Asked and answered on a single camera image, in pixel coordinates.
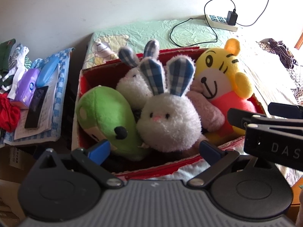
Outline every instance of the rabbit ear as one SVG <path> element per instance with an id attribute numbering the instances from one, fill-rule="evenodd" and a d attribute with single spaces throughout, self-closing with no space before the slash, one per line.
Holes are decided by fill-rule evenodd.
<path id="1" fill-rule="evenodd" d="M 147 58 L 140 64 L 140 70 L 154 96 L 164 93 L 165 75 L 162 64 L 154 58 Z"/>
<path id="2" fill-rule="evenodd" d="M 153 57 L 157 59 L 159 56 L 159 50 L 160 50 L 160 45 L 158 40 L 156 39 L 150 40 L 145 46 L 143 57 L 144 58 Z"/>
<path id="3" fill-rule="evenodd" d="M 193 60 L 185 55 L 175 56 L 167 63 L 167 80 L 170 94 L 185 95 L 194 78 L 195 66 Z"/>
<path id="4" fill-rule="evenodd" d="M 139 64 L 137 55 L 128 46 L 119 49 L 119 59 L 132 68 L 137 67 Z"/>

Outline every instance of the checkered tablecloth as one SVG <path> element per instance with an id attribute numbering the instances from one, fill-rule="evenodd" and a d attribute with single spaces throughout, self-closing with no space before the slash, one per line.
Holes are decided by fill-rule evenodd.
<path id="1" fill-rule="evenodd" d="M 57 141 L 61 135 L 61 121 L 62 121 L 62 112 L 63 112 L 63 103 L 64 103 L 64 95 L 66 90 L 67 78 L 69 73 L 69 60 L 71 52 L 73 48 L 69 48 L 63 51 L 60 51 L 52 56 L 47 57 L 46 59 L 37 59 L 32 63 L 31 68 L 42 69 L 43 66 L 48 62 L 48 60 L 53 57 L 59 57 L 59 77 L 55 91 L 55 101 L 53 107 L 53 115 L 52 115 L 52 125 L 51 129 L 45 132 L 42 132 L 38 135 L 33 135 L 30 137 L 21 138 L 18 140 L 14 140 L 15 132 L 6 132 L 4 139 L 0 140 L 0 145 L 6 143 L 8 145 L 25 145 L 32 143 L 40 143 L 40 142 L 49 142 L 49 141 Z"/>

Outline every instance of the orange ear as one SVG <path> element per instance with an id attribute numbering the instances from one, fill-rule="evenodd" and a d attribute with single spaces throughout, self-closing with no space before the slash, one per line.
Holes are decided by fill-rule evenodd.
<path id="1" fill-rule="evenodd" d="M 224 49 L 237 56 L 240 53 L 240 42 L 235 38 L 230 38 L 226 41 Z"/>

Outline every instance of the rabbit head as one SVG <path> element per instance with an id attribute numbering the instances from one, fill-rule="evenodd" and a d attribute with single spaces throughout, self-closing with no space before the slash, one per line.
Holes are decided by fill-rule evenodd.
<path id="1" fill-rule="evenodd" d="M 137 123 L 140 136 L 161 152 L 191 148 L 201 135 L 199 115 L 185 96 L 195 71 L 192 59 L 181 55 L 167 62 L 167 89 L 161 63 L 147 58 L 140 69 L 153 92 Z"/>
<path id="2" fill-rule="evenodd" d="M 150 40 L 145 46 L 143 59 L 146 57 L 157 59 L 158 56 L 159 42 L 157 40 Z M 119 58 L 126 65 L 130 66 L 131 69 L 125 77 L 120 79 L 116 90 L 127 99 L 133 110 L 141 110 L 146 101 L 152 97 L 152 92 L 142 76 L 139 68 L 140 61 L 133 50 L 127 46 L 119 50 Z"/>

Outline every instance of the green toy's face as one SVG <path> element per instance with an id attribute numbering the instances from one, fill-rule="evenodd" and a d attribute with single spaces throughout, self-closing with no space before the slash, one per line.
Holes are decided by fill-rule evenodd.
<path id="1" fill-rule="evenodd" d="M 85 93 L 76 107 L 83 130 L 95 141 L 107 139 L 114 154 L 130 160 L 141 160 L 149 149 L 142 140 L 128 102 L 116 90 L 98 86 Z"/>

